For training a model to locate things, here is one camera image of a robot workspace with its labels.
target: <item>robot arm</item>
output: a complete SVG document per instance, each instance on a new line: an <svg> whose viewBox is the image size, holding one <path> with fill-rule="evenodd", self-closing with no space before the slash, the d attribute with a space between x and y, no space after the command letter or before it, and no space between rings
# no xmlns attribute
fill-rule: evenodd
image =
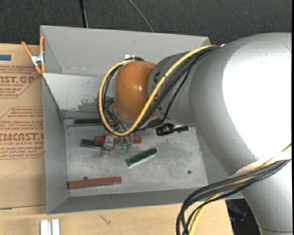
<svg viewBox="0 0 294 235"><path fill-rule="evenodd" d="M289 33L273 33L234 41L192 64L185 75L188 79L175 98L167 121L194 125L198 140L203 137L228 175L274 156L292 142L291 38ZM134 95L134 90L141 94L139 85L144 84L150 96L157 77L182 55L168 57L155 67L146 64L148 72L127 93ZM142 74L137 69L133 72ZM185 76L158 107L156 114L160 118ZM118 90L122 90L120 83L122 80L117 78ZM139 100L145 103L146 99L144 95ZM125 101L119 104L116 114L125 104ZM126 120L136 117L131 115ZM288 163L273 176L242 191L262 235L293 234L291 169L292 163Z"/></svg>

